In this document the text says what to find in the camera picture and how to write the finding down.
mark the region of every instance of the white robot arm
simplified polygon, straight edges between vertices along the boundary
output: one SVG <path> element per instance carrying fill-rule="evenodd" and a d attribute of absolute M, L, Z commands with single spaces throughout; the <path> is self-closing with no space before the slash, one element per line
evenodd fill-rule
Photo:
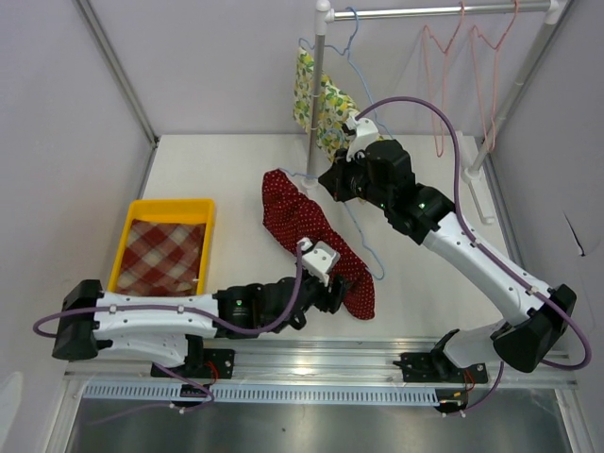
<path fill-rule="evenodd" d="M 366 118 L 346 122 L 344 131 L 355 134 L 355 139 L 348 149 L 336 152 L 331 168 L 319 177 L 321 185 L 336 201 L 360 198 L 383 210 L 395 230 L 451 263 L 503 316 L 493 325 L 447 333 L 430 353 L 435 372 L 446 380 L 459 369 L 501 360 L 519 371 L 533 371 L 566 329 L 560 315 L 535 293 L 549 294 L 549 300 L 568 316 L 576 295 L 565 285 L 553 290 L 529 275 L 476 235 L 471 226 L 476 238 L 470 240 L 453 202 L 437 189 L 416 182 L 409 153 L 395 140 L 379 140 L 371 123 Z M 480 248 L 486 248 L 500 263 Z M 530 289 L 506 273 L 501 264 L 522 276 Z"/>
<path fill-rule="evenodd" d="M 53 357 L 147 360 L 166 368 L 185 367 L 179 370 L 182 376 L 201 378 L 195 370 L 203 367 L 203 338 L 255 338 L 286 326 L 300 329 L 310 307 L 331 313 L 340 308 L 346 283 L 339 275 L 330 278 L 340 255 L 308 238 L 298 246 L 299 284 L 297 277 L 285 277 L 215 294 L 137 297 L 103 292 L 98 280 L 84 280 L 65 297 L 56 316 L 57 334 L 46 334 L 55 337 Z"/>

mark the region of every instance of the gray floor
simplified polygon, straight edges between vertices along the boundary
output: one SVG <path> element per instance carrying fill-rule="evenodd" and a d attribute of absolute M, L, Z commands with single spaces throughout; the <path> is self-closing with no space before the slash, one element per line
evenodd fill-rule
<path fill-rule="evenodd" d="M 89 423 L 139 402 L 85 400 L 71 452 L 571 452 L 553 392 L 500 390 L 467 418 L 432 408 L 216 404 L 150 409 Z"/>

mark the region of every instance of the plaid cloth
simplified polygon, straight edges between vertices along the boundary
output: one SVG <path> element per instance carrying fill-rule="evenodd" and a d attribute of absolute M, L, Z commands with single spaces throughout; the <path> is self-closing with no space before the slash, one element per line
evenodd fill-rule
<path fill-rule="evenodd" d="M 117 293 L 195 294 L 205 225 L 133 220 L 122 257 Z"/>

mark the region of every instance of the yellow tray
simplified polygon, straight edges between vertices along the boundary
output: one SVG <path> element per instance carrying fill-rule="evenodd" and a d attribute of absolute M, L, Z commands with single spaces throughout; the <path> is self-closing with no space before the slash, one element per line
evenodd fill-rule
<path fill-rule="evenodd" d="M 122 267 L 122 257 L 126 250 L 128 233 L 134 219 L 165 224 L 206 224 L 204 244 L 201 249 L 201 261 L 199 263 L 199 281 L 197 282 L 196 291 L 197 294 L 203 294 L 206 284 L 206 273 L 208 271 L 208 261 L 210 259 L 211 234 L 214 230 L 214 202 L 209 199 L 180 199 L 136 200 L 130 203 L 120 245 L 113 262 L 108 291 L 114 292 L 117 288 L 117 279 L 120 275 L 120 267 Z"/>

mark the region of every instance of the clothing rack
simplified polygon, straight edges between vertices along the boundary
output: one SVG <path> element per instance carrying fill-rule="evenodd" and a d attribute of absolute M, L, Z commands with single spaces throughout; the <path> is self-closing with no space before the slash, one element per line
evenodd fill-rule
<path fill-rule="evenodd" d="M 545 12 L 545 20 L 537 34 L 537 38 L 533 42 L 528 54 L 518 72 L 516 79 L 512 85 L 511 91 L 508 93 L 501 108 L 495 117 L 494 127 L 489 130 L 486 137 L 483 138 L 483 144 L 478 151 L 476 160 L 465 172 L 466 181 L 477 180 L 480 178 L 480 167 L 484 162 L 488 152 L 488 143 L 492 140 L 493 134 L 501 128 L 508 114 L 515 106 L 517 100 L 523 92 L 525 82 L 532 75 L 537 64 L 541 60 L 547 46 L 551 41 L 551 37 L 556 30 L 556 25 L 562 15 L 562 12 L 567 8 L 566 2 L 559 3 L 558 0 L 545 0 L 537 2 L 522 2 L 519 5 L 518 12 Z M 506 14 L 514 13 L 514 2 L 495 4 L 495 5 L 466 5 L 465 7 L 431 7 L 431 8 L 397 8 L 397 9 L 375 9 L 357 11 L 359 20 L 366 19 L 390 19 L 390 18 L 410 18 L 410 17 L 433 17 L 433 16 L 454 16 L 461 14 Z M 323 60 L 325 56 L 325 37 L 327 34 L 327 24 L 340 21 L 355 20 L 355 13 L 346 11 L 335 11 L 331 8 L 328 0 L 318 0 L 315 9 L 314 21 L 314 71 L 312 77 L 312 105 L 310 117 L 310 134 L 308 143 L 308 160 L 307 171 L 308 175 L 315 175 L 313 154 L 317 140 L 317 128 L 321 106 L 318 99 L 321 95 L 321 75 L 323 73 Z M 310 187 L 316 184 L 316 180 L 307 180 L 306 186 Z"/>

